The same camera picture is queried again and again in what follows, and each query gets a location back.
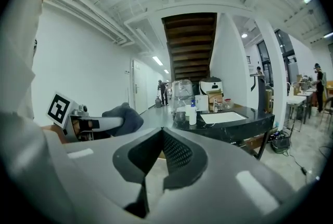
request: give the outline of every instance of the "floor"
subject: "floor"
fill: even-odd
[[[151,127],[171,127],[172,107],[151,108],[142,114],[144,118],[144,125],[141,129]],[[270,144],[267,144],[265,151],[262,155],[261,162],[267,165],[272,170],[279,173],[289,184],[297,191],[305,184],[316,181],[316,177],[321,175],[323,168],[326,164],[326,158],[320,153],[321,146],[332,147],[333,124],[328,129],[327,115],[324,115],[323,122],[319,126],[321,115],[311,116],[306,120],[306,124],[302,124],[301,131],[300,121],[296,121],[295,129],[291,137],[291,148],[289,154],[293,155],[296,161],[304,166],[309,172],[305,176],[301,168],[296,164],[292,156],[284,156],[276,154],[271,149]],[[330,150],[328,148],[321,148],[324,155],[328,156]],[[168,169],[165,160],[158,159],[146,177],[148,201],[150,209],[157,203],[158,199],[163,195],[162,186],[163,178],[168,175]]]

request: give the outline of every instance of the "gray fabric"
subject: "gray fabric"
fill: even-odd
[[[126,102],[122,103],[121,106],[104,112],[102,117],[121,117],[124,119],[124,124],[121,127],[105,131],[108,135],[112,136],[134,133],[139,130],[144,123],[144,120],[141,118],[141,116]]]

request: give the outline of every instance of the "person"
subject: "person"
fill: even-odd
[[[314,65],[315,73],[317,74],[317,81],[315,81],[313,84],[316,85],[316,95],[317,95],[317,101],[318,101],[318,112],[321,113],[323,110],[323,92],[324,92],[324,86],[326,84],[323,84],[324,82],[324,74],[321,70],[321,67],[318,63]]]
[[[5,86],[0,89],[0,111],[17,112],[30,119],[34,119],[30,85],[42,2],[10,0],[0,20],[0,85]],[[58,127],[43,128],[59,135]]]
[[[261,68],[259,66],[257,67],[257,74],[262,75]]]
[[[164,106],[164,100],[165,100],[165,104],[168,106],[169,104],[168,104],[167,85],[166,85],[166,83],[162,82],[162,80],[158,80],[157,96],[158,96],[159,90],[161,90],[162,106]]]

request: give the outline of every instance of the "kitchen counter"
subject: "kitchen counter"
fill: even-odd
[[[269,113],[259,113],[257,110],[247,107],[235,107],[224,112],[236,112],[246,117],[244,120],[207,124],[202,115],[215,114],[209,111],[197,112],[197,123],[189,124],[189,118],[185,112],[177,112],[173,128],[190,131],[212,139],[234,143],[251,137],[267,133],[273,128],[274,115]]]

